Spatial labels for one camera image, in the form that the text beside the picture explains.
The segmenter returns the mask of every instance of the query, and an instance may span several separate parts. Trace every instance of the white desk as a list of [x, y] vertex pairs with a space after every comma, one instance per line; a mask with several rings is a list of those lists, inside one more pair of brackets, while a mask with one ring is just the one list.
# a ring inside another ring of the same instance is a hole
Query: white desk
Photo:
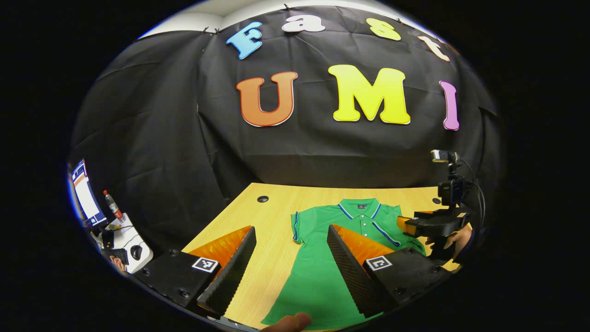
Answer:
[[[152, 260], [153, 252], [149, 249], [147, 244], [143, 242], [142, 237], [138, 235], [135, 227], [127, 227], [132, 226], [133, 224], [131, 223], [129, 216], [126, 213], [123, 214], [127, 220], [121, 224], [121, 229], [114, 231], [113, 248], [124, 248], [127, 250], [127, 261], [129, 261], [129, 264], [126, 265], [126, 268], [127, 272], [132, 274], [139, 271], [139, 269], [144, 267], [149, 261]], [[138, 261], [131, 257], [131, 247], [134, 245], [140, 245], [142, 247], [142, 254]]]

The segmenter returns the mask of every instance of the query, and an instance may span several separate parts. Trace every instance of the screw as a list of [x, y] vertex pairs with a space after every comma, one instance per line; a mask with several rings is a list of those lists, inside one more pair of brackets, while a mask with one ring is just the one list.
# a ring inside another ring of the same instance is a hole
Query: screw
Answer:
[[187, 292], [187, 291], [185, 291], [185, 290], [183, 290], [183, 289], [179, 289], [179, 290], [178, 290], [178, 295], [180, 295], [180, 296], [182, 296], [182, 297], [184, 297], [184, 298], [189, 298], [189, 297], [191, 297], [191, 293], [189, 293], [189, 292]]

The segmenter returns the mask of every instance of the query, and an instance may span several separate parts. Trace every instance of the computer screen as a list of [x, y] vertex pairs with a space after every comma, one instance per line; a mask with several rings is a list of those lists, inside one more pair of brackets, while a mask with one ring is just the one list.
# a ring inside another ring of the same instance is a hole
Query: computer screen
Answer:
[[100, 209], [96, 197], [90, 187], [90, 178], [86, 170], [86, 163], [82, 159], [71, 172], [71, 179], [74, 184], [74, 192], [77, 203], [84, 212], [84, 225], [87, 228], [94, 228], [106, 224], [107, 218]]

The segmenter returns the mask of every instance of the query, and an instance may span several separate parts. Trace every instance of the orange letter u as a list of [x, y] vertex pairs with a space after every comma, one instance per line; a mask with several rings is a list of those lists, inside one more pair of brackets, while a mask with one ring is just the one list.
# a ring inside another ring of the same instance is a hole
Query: orange letter u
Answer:
[[285, 71], [270, 77], [277, 83], [278, 106], [272, 112], [265, 112], [260, 107], [260, 86], [264, 83], [262, 77], [255, 77], [239, 82], [235, 87], [240, 91], [242, 117], [246, 122], [256, 127], [276, 126], [289, 119], [293, 113], [293, 81], [297, 73]]

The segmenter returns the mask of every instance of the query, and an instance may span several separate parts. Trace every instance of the human hand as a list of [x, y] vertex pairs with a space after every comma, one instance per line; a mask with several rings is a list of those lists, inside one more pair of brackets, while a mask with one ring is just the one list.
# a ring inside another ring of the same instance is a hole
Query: human hand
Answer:
[[115, 256], [110, 256], [111, 262], [113, 262], [113, 264], [118, 267], [119, 270], [126, 272], [127, 268], [125, 267], [125, 264], [123, 264], [123, 261], [121, 261], [120, 258], [115, 257]]
[[309, 324], [312, 318], [308, 314], [297, 313], [295, 316], [285, 316], [271, 326], [267, 326], [260, 332], [301, 332]]
[[[447, 237], [447, 243], [445, 243], [443, 249], [450, 247], [453, 243], [455, 243], [455, 252], [453, 253], [453, 259], [457, 258], [457, 255], [465, 248], [467, 242], [471, 238], [471, 228], [469, 225], [465, 225], [459, 232], [452, 234]], [[434, 238], [429, 237], [426, 239], [426, 245], [430, 245], [434, 243]]]

